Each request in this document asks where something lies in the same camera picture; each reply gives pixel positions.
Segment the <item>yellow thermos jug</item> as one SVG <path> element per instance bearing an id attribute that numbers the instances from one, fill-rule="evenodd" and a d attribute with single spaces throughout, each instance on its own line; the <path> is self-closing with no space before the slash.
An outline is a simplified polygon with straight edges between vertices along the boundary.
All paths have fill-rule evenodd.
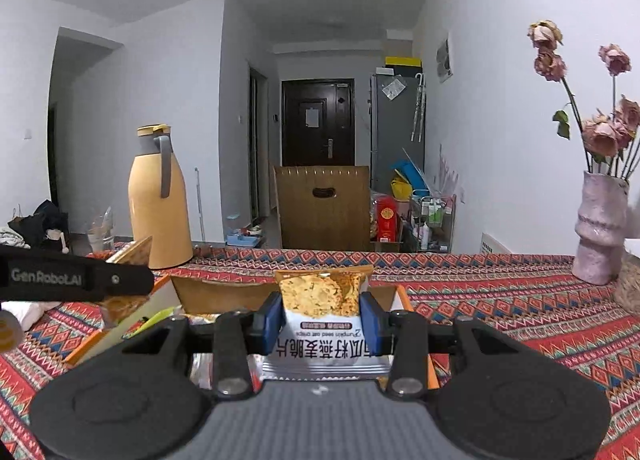
<path id="1" fill-rule="evenodd" d="M 153 270 L 175 268 L 193 257 L 186 183 L 170 132 L 167 124 L 138 128 L 139 152 L 128 179 L 132 235 L 151 239 Z"/>

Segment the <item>woven tissue box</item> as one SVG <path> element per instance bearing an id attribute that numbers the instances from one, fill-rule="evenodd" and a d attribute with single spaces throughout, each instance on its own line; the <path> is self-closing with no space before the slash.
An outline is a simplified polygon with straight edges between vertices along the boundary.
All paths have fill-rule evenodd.
<path id="1" fill-rule="evenodd" d="M 640 315 L 640 240 L 626 239 L 614 291 L 615 301 L 620 307 Z"/>

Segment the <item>patterned red tablecloth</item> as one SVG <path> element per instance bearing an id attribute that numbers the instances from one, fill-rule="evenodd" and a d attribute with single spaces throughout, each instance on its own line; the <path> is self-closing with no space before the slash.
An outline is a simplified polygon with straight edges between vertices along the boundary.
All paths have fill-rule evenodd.
<path id="1" fill-rule="evenodd" d="M 399 285 L 407 305 L 431 321 L 475 316 L 596 382 L 612 418 L 601 459 L 639 455 L 639 319 L 615 302 L 612 285 L 576 279 L 566 255 L 407 254 L 218 247 L 172 269 L 182 278 L 267 282 L 277 270 L 370 265 L 375 287 Z M 45 313 L 23 343 L 1 357 L 1 446 L 38 459 L 28 408 L 103 328 L 99 308 L 66 303 Z"/>

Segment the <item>clear drinking glass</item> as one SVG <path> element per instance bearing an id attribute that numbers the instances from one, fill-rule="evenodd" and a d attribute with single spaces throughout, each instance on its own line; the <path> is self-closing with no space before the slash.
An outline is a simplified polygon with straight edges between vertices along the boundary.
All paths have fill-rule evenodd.
<path id="1" fill-rule="evenodd" d="M 87 231 L 87 238 L 94 254 L 114 249 L 114 217 L 111 206 L 103 214 L 93 218 Z"/>

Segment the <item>oat crisp snack packet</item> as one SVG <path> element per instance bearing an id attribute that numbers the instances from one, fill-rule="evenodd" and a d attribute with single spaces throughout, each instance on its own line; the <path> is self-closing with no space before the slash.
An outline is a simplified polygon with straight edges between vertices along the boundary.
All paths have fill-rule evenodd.
<path id="1" fill-rule="evenodd" d="M 363 335 L 359 295 L 369 289 L 370 265 L 278 270 L 285 323 L 262 377 L 279 381 L 357 380 L 386 376 L 390 359 L 375 357 Z"/>

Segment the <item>brown wooden chair back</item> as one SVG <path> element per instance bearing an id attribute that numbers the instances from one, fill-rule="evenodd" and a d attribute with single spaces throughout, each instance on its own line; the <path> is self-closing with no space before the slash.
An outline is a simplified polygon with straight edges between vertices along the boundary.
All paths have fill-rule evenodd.
<path id="1" fill-rule="evenodd" d="M 370 247 L 367 166 L 273 169 L 285 249 L 366 251 Z"/>

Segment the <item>pink ceramic vase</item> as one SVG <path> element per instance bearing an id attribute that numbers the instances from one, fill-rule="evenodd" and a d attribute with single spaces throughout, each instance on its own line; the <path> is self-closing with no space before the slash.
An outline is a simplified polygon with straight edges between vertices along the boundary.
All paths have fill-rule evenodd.
<path id="1" fill-rule="evenodd" d="M 623 179 L 584 172 L 582 203 L 575 225 L 579 242 L 572 269 L 578 279 L 605 285 L 620 273 L 628 189 Z"/>

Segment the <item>yellow box on fridge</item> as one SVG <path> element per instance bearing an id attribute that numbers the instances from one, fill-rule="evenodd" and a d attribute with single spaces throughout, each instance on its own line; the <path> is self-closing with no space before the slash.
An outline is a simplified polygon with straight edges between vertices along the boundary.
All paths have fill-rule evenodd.
<path id="1" fill-rule="evenodd" d="M 408 68 L 421 68 L 422 61 L 412 56 L 386 56 L 385 64 L 390 66 L 408 66 Z"/>

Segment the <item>dark entrance door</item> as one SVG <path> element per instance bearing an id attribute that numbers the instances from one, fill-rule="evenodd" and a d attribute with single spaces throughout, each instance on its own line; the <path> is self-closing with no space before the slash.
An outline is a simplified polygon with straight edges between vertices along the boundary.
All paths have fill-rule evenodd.
<path id="1" fill-rule="evenodd" d="M 355 164 L 355 82 L 282 82 L 282 165 Z"/>

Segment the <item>grey refrigerator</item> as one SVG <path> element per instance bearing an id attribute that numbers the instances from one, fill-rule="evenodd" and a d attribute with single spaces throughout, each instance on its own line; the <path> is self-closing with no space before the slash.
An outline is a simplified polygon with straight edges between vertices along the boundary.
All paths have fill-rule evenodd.
<path id="1" fill-rule="evenodd" d="M 374 74 L 370 78 L 370 179 L 376 192 L 392 193 L 390 182 L 400 161 L 412 160 L 423 168 L 420 120 L 413 120 L 419 98 L 419 81 L 414 77 Z"/>

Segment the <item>lime green snack packet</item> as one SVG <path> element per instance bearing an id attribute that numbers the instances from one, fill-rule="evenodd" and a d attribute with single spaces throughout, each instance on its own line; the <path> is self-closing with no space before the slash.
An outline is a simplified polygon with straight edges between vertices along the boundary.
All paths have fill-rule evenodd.
<path id="1" fill-rule="evenodd" d="M 165 308 L 158 311 L 157 313 L 154 313 L 154 315 L 151 317 L 141 318 L 124 333 L 122 339 L 130 339 L 130 337 L 133 337 L 138 333 L 149 329 L 150 327 L 153 327 L 154 324 L 157 324 L 160 321 L 183 315 L 184 313 L 181 305 Z"/>

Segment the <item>red cardboard snack box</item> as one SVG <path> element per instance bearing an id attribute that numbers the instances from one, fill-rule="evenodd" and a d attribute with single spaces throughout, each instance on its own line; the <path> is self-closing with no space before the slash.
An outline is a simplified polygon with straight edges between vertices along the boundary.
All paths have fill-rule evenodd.
<path id="1" fill-rule="evenodd" d="M 384 259 L 394 253 L 342 252 L 218 247 L 206 257 L 197 256 L 183 266 L 161 270 L 149 295 L 113 296 L 91 304 L 66 303 L 70 316 L 84 316 L 94 325 L 76 345 L 65 345 L 66 365 L 76 366 L 122 340 L 124 333 L 143 317 L 181 305 L 189 316 L 210 316 L 237 308 L 256 309 L 277 285 L 278 270 L 326 270 L 370 265 L 380 276 Z"/>

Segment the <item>white crumpled cloth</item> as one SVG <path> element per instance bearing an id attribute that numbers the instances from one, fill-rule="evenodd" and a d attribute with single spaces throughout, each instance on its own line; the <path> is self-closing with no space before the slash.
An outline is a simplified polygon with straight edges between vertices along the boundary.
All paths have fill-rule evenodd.
<path id="1" fill-rule="evenodd" d="M 1 304 L 1 320 L 13 330 L 26 332 L 48 310 L 60 306 L 60 302 L 5 302 Z"/>

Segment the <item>red canister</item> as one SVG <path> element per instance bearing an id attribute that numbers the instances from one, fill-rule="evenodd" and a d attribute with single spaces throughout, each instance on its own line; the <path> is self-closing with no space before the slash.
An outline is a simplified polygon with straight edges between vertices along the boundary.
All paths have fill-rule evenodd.
<path id="1" fill-rule="evenodd" d="M 383 195 L 376 200 L 376 237 L 378 242 L 397 241 L 397 202 L 393 197 Z"/>

